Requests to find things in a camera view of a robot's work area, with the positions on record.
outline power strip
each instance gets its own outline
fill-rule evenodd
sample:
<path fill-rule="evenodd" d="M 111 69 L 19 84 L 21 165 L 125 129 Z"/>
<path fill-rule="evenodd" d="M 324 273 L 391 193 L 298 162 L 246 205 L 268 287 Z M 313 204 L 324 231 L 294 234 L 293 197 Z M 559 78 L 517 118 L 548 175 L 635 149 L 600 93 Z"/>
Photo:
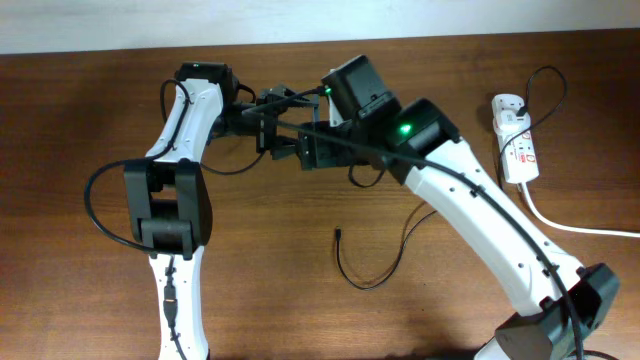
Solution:
<path fill-rule="evenodd" d="M 491 108 L 493 109 L 493 130 L 495 130 L 498 135 L 500 150 L 502 150 L 504 144 L 513 138 L 514 135 L 519 134 L 521 131 L 531 126 L 531 116 L 529 116 L 529 113 L 526 113 L 523 116 L 516 115 L 523 104 L 524 100 L 522 100 L 521 97 L 512 94 L 496 95 L 491 101 Z M 505 180 L 511 184 L 518 184 L 519 190 L 524 195 L 529 209 L 531 209 L 533 215 L 543 223 L 556 229 L 583 234 L 640 238 L 640 233 L 620 230 L 579 228 L 561 225 L 545 218 L 533 204 L 533 200 L 529 194 L 529 188 L 527 187 L 527 182 L 540 175 L 536 153 L 533 149 L 531 131 L 523 133 L 510 142 L 504 151 L 501 161 L 502 168 L 504 169 Z"/>
<path fill-rule="evenodd" d="M 518 95 L 500 94 L 491 101 L 493 130 L 498 135 L 500 150 L 514 135 L 531 126 L 529 113 L 517 116 L 524 100 Z M 538 159 L 533 148 L 531 131 L 511 141 L 502 158 L 504 179 L 510 184 L 531 181 L 540 175 Z"/>

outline wire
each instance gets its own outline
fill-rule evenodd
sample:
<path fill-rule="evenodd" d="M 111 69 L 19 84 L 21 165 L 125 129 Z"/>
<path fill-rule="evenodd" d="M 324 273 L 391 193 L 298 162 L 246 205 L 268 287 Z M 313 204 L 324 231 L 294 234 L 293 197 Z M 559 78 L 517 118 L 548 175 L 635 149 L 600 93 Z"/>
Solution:
<path fill-rule="evenodd" d="M 238 175 L 238 174 L 242 174 L 245 171 L 250 170 L 252 167 L 256 166 L 257 163 L 260 162 L 260 160 L 262 160 L 262 157 L 264 156 L 265 153 L 260 153 L 258 155 L 258 157 L 253 160 L 253 162 L 245 167 L 243 167 L 240 170 L 234 170 L 234 171 L 220 171 L 220 170 L 216 170 L 216 169 L 212 169 L 210 167 L 208 167 L 205 164 L 200 164 L 200 167 L 205 169 L 206 171 L 212 173 L 212 174 L 216 174 L 216 175 L 223 175 L 223 176 L 229 176 L 229 175 Z"/>
<path fill-rule="evenodd" d="M 529 188 L 527 187 L 526 183 L 521 183 L 520 189 L 522 190 L 522 193 L 524 194 L 524 199 L 527 202 L 529 209 L 531 209 L 531 212 L 533 213 L 533 215 L 535 215 L 538 219 L 540 219 L 540 221 L 542 221 L 543 223 L 551 227 L 564 230 L 564 231 L 572 231 L 572 232 L 583 233 L 583 234 L 625 236 L 625 237 L 640 238 L 640 233 L 634 233 L 629 231 L 588 229 L 588 228 L 579 228 L 579 227 L 566 226 L 566 225 L 555 223 L 545 218 L 542 214 L 540 214 L 538 209 L 536 209 L 536 207 L 533 205 L 533 200 L 531 200 L 531 195 L 529 194 Z"/>
<path fill-rule="evenodd" d="M 178 349 L 178 354 L 180 355 L 180 359 L 187 360 L 187 356 L 184 354 L 184 350 L 182 350 L 182 346 L 180 345 L 180 340 L 178 340 L 179 335 L 176 334 L 176 328 L 169 328 L 171 331 L 171 339 L 176 344 L 176 349 Z"/>
<path fill-rule="evenodd" d="M 182 346 L 180 346 L 180 334 L 176 334 L 176 317 L 178 315 L 178 299 L 176 298 L 176 288 L 173 286 L 173 273 L 176 269 L 173 267 L 174 256 L 171 255 L 169 258 L 169 266 L 165 270 L 165 275 L 167 276 L 167 282 L 164 285 L 164 316 L 167 318 L 167 325 L 169 326 L 169 331 L 171 332 L 171 341 L 176 344 L 176 349 L 178 350 L 178 354 L 180 354 L 180 358 L 182 360 L 187 360 L 187 357 L 184 355 L 184 351 L 182 350 Z"/>
<path fill-rule="evenodd" d="M 411 237 L 411 235 L 413 235 L 413 232 L 418 228 L 418 226 L 420 226 L 420 224 L 425 222 L 428 218 L 430 218 L 435 213 L 437 213 L 437 211 L 430 212 L 429 214 L 425 215 L 422 219 L 420 219 L 415 225 L 413 225 L 411 230 L 409 230 L 409 233 L 407 233 L 407 236 L 405 236 L 404 240 L 402 241 L 402 246 L 400 247 L 400 251 L 398 251 L 398 256 L 396 257 L 396 260 L 393 262 L 393 265 L 391 267 L 391 270 L 389 270 L 389 273 L 384 277 L 384 279 L 380 280 L 378 283 L 371 286 L 360 286 L 356 284 L 344 272 L 344 269 L 342 268 L 342 262 L 340 261 L 340 240 L 342 239 L 342 230 L 339 227 L 337 227 L 335 230 L 336 260 L 338 261 L 338 269 L 340 269 L 340 273 L 342 274 L 342 277 L 344 277 L 344 279 L 347 280 L 347 282 L 351 286 L 362 291 L 373 290 L 379 287 L 380 285 L 384 284 L 385 282 L 387 282 L 387 280 L 389 280 L 389 278 L 396 272 L 398 265 L 400 265 L 400 260 L 402 260 L 402 254 L 404 254 L 404 249 L 407 247 L 407 242 L 409 241 L 409 238 Z"/>
<path fill-rule="evenodd" d="M 363 189 L 375 186 L 378 182 L 380 182 L 380 179 L 382 179 L 382 176 L 384 176 L 384 173 L 386 172 L 385 169 L 380 170 L 380 173 L 378 174 L 378 177 L 375 180 L 373 180 L 373 182 L 371 184 L 362 185 L 353 177 L 353 168 L 355 166 L 356 166 L 356 164 L 351 164 L 351 166 L 349 166 L 349 174 L 348 174 L 349 181 L 353 185 L 355 185 L 355 186 L 357 186 L 359 188 L 363 188 Z"/>
<path fill-rule="evenodd" d="M 248 87 L 245 84 L 238 84 L 238 87 L 236 88 L 236 97 L 238 96 L 238 93 L 240 92 L 240 90 L 244 90 L 249 94 L 251 94 L 251 102 L 252 103 L 256 102 L 256 93 L 255 91 L 253 91 L 252 88 Z"/>
<path fill-rule="evenodd" d="M 591 357 L 597 357 L 600 359 L 605 359 L 605 360 L 618 360 L 618 358 L 616 358 L 615 356 L 600 352 L 600 351 L 595 351 L 595 350 L 585 350 L 584 354 L 586 356 L 591 356 Z M 571 353 L 566 360 L 573 360 L 576 358 L 576 354 L 575 352 Z"/>
<path fill-rule="evenodd" d="M 306 91 L 304 93 L 306 94 L 310 94 L 310 93 L 314 93 L 313 91 L 316 91 L 316 89 L 314 90 L 309 90 Z M 281 103 L 281 105 L 286 104 L 288 102 L 288 100 L 290 99 L 294 99 L 294 98 L 298 98 L 300 97 L 300 94 L 296 94 L 293 95 L 289 98 L 283 99 L 278 101 L 279 103 Z M 267 115 L 264 114 L 257 114 L 255 112 L 255 109 L 259 108 L 259 107 L 255 107 L 255 108 L 251 108 L 251 109 L 247 109 L 244 110 L 242 113 L 243 115 L 247 115 L 247 116 L 264 116 L 264 117 L 268 117 Z M 507 221 L 509 223 L 509 225 L 511 225 L 519 234 L 520 236 L 523 238 L 523 240 L 527 243 L 527 245 L 529 245 L 529 247 L 531 247 L 531 249 L 534 251 L 534 253 L 540 258 L 540 261 L 542 261 L 543 265 L 545 266 L 545 268 L 549 271 L 549 273 L 551 274 L 551 278 L 553 279 L 553 281 L 555 282 L 556 286 L 558 287 L 558 290 L 560 290 L 560 293 L 562 294 L 562 299 L 569 311 L 569 318 L 571 320 L 571 327 L 573 329 L 573 333 L 574 333 L 574 341 L 575 341 L 575 347 L 576 347 L 576 354 L 577 354 L 577 359 L 578 360 L 583 360 L 584 359 L 584 348 L 583 348 L 583 344 L 582 344 L 582 331 L 580 329 L 580 317 L 578 316 L 578 312 L 576 311 L 575 305 L 573 304 L 573 300 L 571 299 L 569 292 L 567 291 L 567 288 L 565 287 L 564 283 L 562 282 L 562 279 L 560 278 L 560 275 L 558 275 L 556 268 L 551 264 L 551 261 L 549 260 L 549 258 L 547 257 L 547 255 L 542 251 L 542 249 L 540 248 L 540 246 L 536 243 L 536 241 L 531 237 L 531 235 L 529 235 L 526 230 L 511 216 L 511 214 L 509 214 L 506 210 L 504 210 L 500 204 L 498 204 L 491 196 L 489 196 L 489 194 L 487 194 L 484 190 L 484 188 L 481 185 L 477 185 L 475 183 L 473 183 L 471 180 L 469 180 L 468 178 L 466 178 L 464 175 L 459 174 L 457 172 L 455 172 L 454 170 L 440 165 L 438 163 L 429 161 L 429 160 L 424 160 L 424 159 L 420 159 L 420 158 L 414 158 L 412 156 L 408 156 L 408 155 L 404 155 L 404 154 L 399 154 L 399 153 L 394 153 L 388 150 L 384 150 L 384 149 L 380 149 L 380 148 L 375 148 L 372 146 L 368 146 L 368 145 L 362 145 L 362 144 L 357 144 L 357 143 L 353 143 L 351 141 L 348 140 L 344 140 L 338 137 L 334 137 L 332 135 L 327 135 L 321 132 L 317 132 L 313 129 L 308 129 L 308 128 L 304 128 L 302 126 L 298 126 L 295 124 L 291 124 L 282 120 L 278 120 L 278 119 L 273 119 L 273 121 L 276 122 L 276 124 L 282 128 L 285 129 L 290 129 L 290 130 L 295 130 L 298 131 L 300 133 L 306 134 L 306 135 L 310 135 L 310 136 L 314 136 L 316 138 L 319 139 L 323 139 L 326 141 L 330 141 L 333 142 L 335 144 L 338 145 L 342 145 L 342 146 L 347 146 L 350 148 L 353 148 L 355 150 L 359 150 L 359 151 L 364 151 L 364 152 L 370 152 L 373 154 L 377 154 L 380 155 L 382 157 L 386 157 L 388 159 L 396 159 L 396 160 L 401 160 L 401 161 L 406 161 L 410 164 L 414 164 L 414 165 L 423 165 L 423 166 L 427 166 L 427 167 L 431 167 L 434 168 L 438 171 L 441 171 L 451 177 L 453 177 L 454 179 L 460 181 L 461 183 L 463 183 L 464 185 L 468 186 L 471 191 L 473 191 L 475 194 L 479 195 L 481 198 L 483 198 L 488 204 L 489 206 L 491 206 L 494 210 L 496 210 L 504 219 L 505 221 Z"/>
<path fill-rule="evenodd" d="M 268 103 L 268 104 L 262 104 L 262 105 L 258 105 L 258 106 L 254 106 L 252 108 L 249 109 L 245 109 L 242 111 L 242 115 L 248 115 L 248 116 L 253 116 L 253 117 L 262 117 L 262 114 L 260 113 L 267 113 L 268 111 L 278 107 L 278 106 L 283 106 L 283 105 L 287 105 L 291 102 L 293 102 L 294 100 L 300 99 L 301 97 L 307 96 L 307 95 L 313 95 L 313 94 L 317 94 L 317 95 L 324 95 L 325 94 L 325 88 L 324 86 L 318 86 L 314 89 L 310 89 L 307 91 L 303 91 L 297 94 L 293 94 L 287 98 L 278 100 L 278 101 L 274 101 L 272 103 Z"/>
<path fill-rule="evenodd" d="M 531 125 L 528 128 L 520 131 L 515 136 L 512 136 L 511 139 L 507 140 L 506 143 L 504 143 L 504 145 L 502 146 L 502 150 L 500 150 L 500 156 L 498 157 L 497 179 L 498 179 L 498 186 L 500 187 L 500 189 L 502 189 L 502 168 L 503 168 L 502 158 L 504 156 L 505 150 L 507 149 L 507 146 L 509 146 L 509 144 L 511 144 L 511 142 L 515 140 L 517 137 L 526 133 L 527 131 L 532 131 L 533 129 L 538 127 L 540 124 L 542 124 L 545 120 L 547 120 L 551 115 L 555 114 L 564 103 L 564 100 L 567 98 L 567 93 L 569 91 L 569 85 L 567 84 L 567 79 L 564 77 L 564 75 L 562 75 L 560 70 L 558 70 L 555 66 L 551 66 L 551 65 L 543 66 L 538 70 L 534 71 L 531 77 L 529 77 L 529 81 L 527 81 L 527 90 L 525 94 L 524 105 L 520 108 L 520 110 L 518 110 L 517 116 L 522 116 L 529 111 L 529 95 L 531 93 L 531 86 L 533 85 L 533 79 L 535 79 L 535 77 L 538 76 L 538 74 L 540 74 L 544 70 L 551 70 L 555 72 L 556 74 L 558 74 L 558 76 L 562 80 L 562 86 L 563 86 L 562 98 L 560 99 L 558 104 L 553 109 L 551 109 L 548 113 L 546 113 L 543 117 L 541 117 L 540 120 L 536 121 L 535 123 L 531 123 Z"/>
<path fill-rule="evenodd" d="M 138 243 L 135 243 L 133 241 L 127 240 L 125 238 L 122 238 L 122 237 L 114 234 L 112 231 L 107 229 L 107 227 L 104 226 L 100 222 L 100 220 L 98 220 L 98 217 L 96 216 L 96 213 L 93 211 L 93 206 L 91 205 L 91 188 L 93 187 L 93 183 L 98 179 L 98 177 L 100 177 L 100 175 L 105 173 L 107 170 L 116 168 L 118 166 L 124 166 L 124 165 L 127 165 L 127 164 L 136 163 L 136 162 L 139 162 L 139 161 L 153 161 L 155 159 L 159 159 L 159 158 L 163 157 L 164 155 L 166 155 L 173 148 L 173 144 L 175 143 L 176 138 L 178 137 L 178 133 L 180 132 L 180 127 L 182 126 L 182 121 L 184 120 L 184 117 L 187 114 L 187 110 L 189 109 L 189 105 L 191 104 L 191 99 L 189 97 L 189 92 L 187 91 L 187 89 L 178 80 L 176 80 L 176 79 L 165 80 L 162 83 L 162 86 L 160 86 L 160 100 L 161 100 L 160 101 L 160 104 L 161 104 L 160 110 L 162 111 L 163 119 L 166 119 L 166 116 L 167 116 L 167 113 L 166 113 L 166 110 L 165 110 L 165 107 L 164 107 L 164 93 L 165 93 L 165 89 L 166 89 L 168 84 L 174 84 L 177 87 L 179 87 L 182 90 L 182 92 L 184 92 L 185 101 L 184 101 L 184 106 L 182 107 L 182 112 L 180 113 L 180 117 L 178 118 L 178 123 L 176 124 L 176 129 L 173 131 L 173 135 L 171 135 L 171 139 L 169 139 L 169 142 L 167 142 L 167 146 L 164 148 L 164 150 L 162 150 L 161 152 L 159 152 L 156 155 L 147 156 L 147 157 L 138 158 L 138 159 L 118 160 L 118 161 L 114 161 L 114 162 L 112 162 L 110 164 L 104 165 L 103 167 L 101 167 L 98 170 L 96 170 L 96 172 L 94 172 L 89 177 L 89 180 L 87 181 L 87 185 L 84 188 L 84 207 L 85 207 L 85 210 L 87 211 L 87 215 L 89 215 L 89 218 L 91 219 L 91 221 L 93 221 L 93 224 L 98 228 L 98 230 L 100 230 L 109 239 L 111 239 L 111 240 L 113 240 L 113 241 L 115 241 L 115 242 L 117 242 L 119 244 L 134 248 L 136 250 L 145 251 L 145 252 L 149 252 L 149 253 L 156 253 L 156 254 L 172 255 L 173 253 L 171 251 L 163 251 L 163 250 L 154 249 L 152 247 L 140 245 Z"/>

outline green led light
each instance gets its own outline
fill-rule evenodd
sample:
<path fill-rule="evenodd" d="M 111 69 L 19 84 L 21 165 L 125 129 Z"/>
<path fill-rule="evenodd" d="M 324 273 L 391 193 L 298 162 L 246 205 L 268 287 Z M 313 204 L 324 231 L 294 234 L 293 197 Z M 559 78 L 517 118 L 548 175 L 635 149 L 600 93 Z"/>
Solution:
<path fill-rule="evenodd" d="M 407 135 L 410 131 L 411 131 L 411 125 L 409 124 L 402 125 L 400 127 L 400 132 L 403 133 L 404 135 Z"/>

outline wooden table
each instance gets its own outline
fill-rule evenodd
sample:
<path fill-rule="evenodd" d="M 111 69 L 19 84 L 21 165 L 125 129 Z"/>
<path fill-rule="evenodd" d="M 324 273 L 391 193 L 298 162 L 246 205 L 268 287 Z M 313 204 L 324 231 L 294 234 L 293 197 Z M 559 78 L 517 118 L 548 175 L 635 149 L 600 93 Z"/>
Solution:
<path fill-rule="evenodd" d="M 426 97 L 460 128 L 492 172 L 490 100 L 524 93 L 533 70 L 559 67 L 566 106 L 534 134 L 540 211 L 563 224 L 640 230 L 640 31 L 462 36 L 383 41 L 195 47 L 0 57 L 0 357 L 153 358 L 159 351 L 155 284 L 147 258 L 102 236 L 82 190 L 99 166 L 143 155 L 162 129 L 158 87 L 182 61 L 232 64 L 255 89 L 319 84 L 329 68 L 369 55 L 404 104 Z M 540 76 L 534 117 L 560 83 Z M 305 111 L 286 119 L 308 121 Z M 214 142 L 205 162 L 250 162 L 254 140 Z M 430 210 L 385 176 L 373 189 L 346 169 L 302 172 L 296 159 L 264 160 L 235 177 L 206 176 L 214 208 L 202 268 L 202 307 L 219 358 L 384 358 L 472 348 L 512 313 L 498 283 L 437 216 L 410 240 L 398 272 L 373 292 L 359 280 L 396 256 L 405 223 Z M 374 176 L 362 169 L 358 177 Z M 522 206 L 513 186 L 507 187 Z M 121 171 L 101 178 L 96 208 L 130 236 Z M 586 348 L 637 358 L 640 243 L 577 235 L 538 223 L 586 265 L 608 263 L 622 288 Z"/>

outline white wall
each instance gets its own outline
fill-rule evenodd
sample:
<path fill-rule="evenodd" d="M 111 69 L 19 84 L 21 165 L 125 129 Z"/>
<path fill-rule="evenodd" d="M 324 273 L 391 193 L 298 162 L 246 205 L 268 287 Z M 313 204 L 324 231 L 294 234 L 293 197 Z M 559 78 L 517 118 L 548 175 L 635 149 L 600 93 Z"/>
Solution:
<path fill-rule="evenodd" d="M 639 26 L 638 0 L 0 0 L 0 53 Z"/>

